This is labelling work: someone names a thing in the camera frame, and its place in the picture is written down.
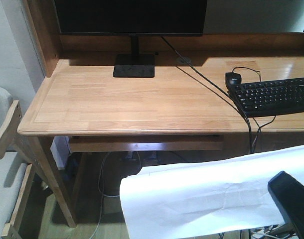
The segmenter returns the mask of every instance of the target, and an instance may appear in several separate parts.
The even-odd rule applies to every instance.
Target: computer mouse
[[[242,76],[235,72],[226,72],[225,73],[225,85],[226,87],[240,84],[242,82]]]

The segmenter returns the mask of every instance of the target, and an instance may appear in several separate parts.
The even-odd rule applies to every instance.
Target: white paper
[[[178,239],[283,223],[267,190],[282,170],[304,184],[304,145],[144,167],[120,186],[130,239]]]

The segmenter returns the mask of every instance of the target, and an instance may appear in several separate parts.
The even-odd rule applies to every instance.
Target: monitor base
[[[116,58],[113,76],[152,78],[154,77],[154,65],[154,55],[120,54]]]

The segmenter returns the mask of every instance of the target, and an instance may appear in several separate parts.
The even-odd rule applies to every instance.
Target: monitor stand
[[[154,77],[154,55],[139,54],[139,38],[131,36],[131,54],[117,55],[114,77]]]

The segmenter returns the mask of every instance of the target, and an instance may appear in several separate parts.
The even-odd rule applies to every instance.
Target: wooden chair
[[[35,172],[46,179],[17,127],[21,118],[18,100],[0,88],[0,237],[20,239],[18,230]],[[16,152],[9,152],[11,147]]]

